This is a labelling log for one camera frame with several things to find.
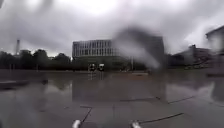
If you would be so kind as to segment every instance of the gray sky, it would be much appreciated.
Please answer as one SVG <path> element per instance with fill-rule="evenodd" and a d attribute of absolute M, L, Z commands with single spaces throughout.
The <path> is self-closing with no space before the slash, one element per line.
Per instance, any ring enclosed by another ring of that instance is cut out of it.
<path fill-rule="evenodd" d="M 166 51 L 208 47 L 205 33 L 224 25 L 224 0 L 5 0 L 0 46 L 71 55 L 75 40 L 108 39 L 138 25 L 164 37 Z"/>

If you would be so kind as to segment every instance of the cloudy sky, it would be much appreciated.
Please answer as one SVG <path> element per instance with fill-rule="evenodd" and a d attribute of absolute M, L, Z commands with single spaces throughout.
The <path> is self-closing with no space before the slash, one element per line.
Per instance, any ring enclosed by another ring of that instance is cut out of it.
<path fill-rule="evenodd" d="M 205 33 L 224 25 L 224 0 L 4 0 L 0 46 L 71 55 L 75 40 L 110 39 L 138 25 L 164 37 L 166 51 L 208 47 Z"/>

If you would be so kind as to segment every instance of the tree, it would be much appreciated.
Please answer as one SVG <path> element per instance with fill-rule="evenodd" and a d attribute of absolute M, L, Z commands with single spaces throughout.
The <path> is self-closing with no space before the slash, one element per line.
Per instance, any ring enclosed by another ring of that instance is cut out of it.
<path fill-rule="evenodd" d="M 0 68 L 2 69 L 12 69 L 16 58 L 9 53 L 0 52 Z"/>
<path fill-rule="evenodd" d="M 71 59 L 64 53 L 59 53 L 52 59 L 52 65 L 54 69 L 68 70 L 71 69 Z"/>
<path fill-rule="evenodd" d="M 47 52 L 42 49 L 38 49 L 34 52 L 33 58 L 35 61 L 36 68 L 38 69 L 47 69 L 49 66 L 49 59 Z"/>
<path fill-rule="evenodd" d="M 35 60 L 29 50 L 21 50 L 19 53 L 20 65 L 22 69 L 34 69 Z"/>

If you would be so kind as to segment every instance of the pole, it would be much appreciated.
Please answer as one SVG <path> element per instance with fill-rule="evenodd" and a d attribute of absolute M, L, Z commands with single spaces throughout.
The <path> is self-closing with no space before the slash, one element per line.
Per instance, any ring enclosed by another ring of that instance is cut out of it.
<path fill-rule="evenodd" d="M 131 57 L 131 70 L 132 71 L 134 70 L 134 60 L 133 60 L 133 57 Z"/>

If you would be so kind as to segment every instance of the glass facade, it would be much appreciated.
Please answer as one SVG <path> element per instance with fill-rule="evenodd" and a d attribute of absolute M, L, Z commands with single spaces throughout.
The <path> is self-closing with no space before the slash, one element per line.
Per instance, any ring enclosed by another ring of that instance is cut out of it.
<path fill-rule="evenodd" d="M 116 56 L 110 40 L 92 40 L 73 42 L 73 57 L 81 56 Z"/>

